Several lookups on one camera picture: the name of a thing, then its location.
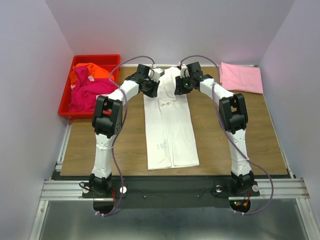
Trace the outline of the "white printed t shirt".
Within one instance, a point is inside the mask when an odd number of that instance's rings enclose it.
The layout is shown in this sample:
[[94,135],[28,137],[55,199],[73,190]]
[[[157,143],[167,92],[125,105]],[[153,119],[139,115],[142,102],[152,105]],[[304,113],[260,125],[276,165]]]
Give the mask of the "white printed t shirt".
[[200,164],[188,99],[175,95],[177,67],[165,69],[157,97],[143,97],[148,170]]

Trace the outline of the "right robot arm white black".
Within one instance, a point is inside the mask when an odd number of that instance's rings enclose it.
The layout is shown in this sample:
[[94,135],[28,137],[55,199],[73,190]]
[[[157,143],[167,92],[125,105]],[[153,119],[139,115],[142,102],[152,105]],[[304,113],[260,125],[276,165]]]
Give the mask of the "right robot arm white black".
[[180,75],[175,78],[175,95],[198,90],[213,100],[218,122],[228,139],[231,155],[230,190],[235,195],[246,193],[255,184],[246,146],[249,121],[245,97],[223,88],[209,74],[204,74],[200,63],[180,64]]

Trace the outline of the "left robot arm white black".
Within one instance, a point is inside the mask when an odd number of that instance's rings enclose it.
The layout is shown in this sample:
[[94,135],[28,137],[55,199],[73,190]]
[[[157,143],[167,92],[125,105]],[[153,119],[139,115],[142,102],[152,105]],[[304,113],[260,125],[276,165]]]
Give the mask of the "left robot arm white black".
[[132,75],[125,78],[122,85],[107,96],[98,96],[92,118],[96,149],[94,165],[89,176],[89,189],[104,195],[112,188],[113,148],[115,140],[124,125],[123,107],[132,97],[143,93],[155,98],[158,95],[160,78],[165,71],[153,65],[139,64]]

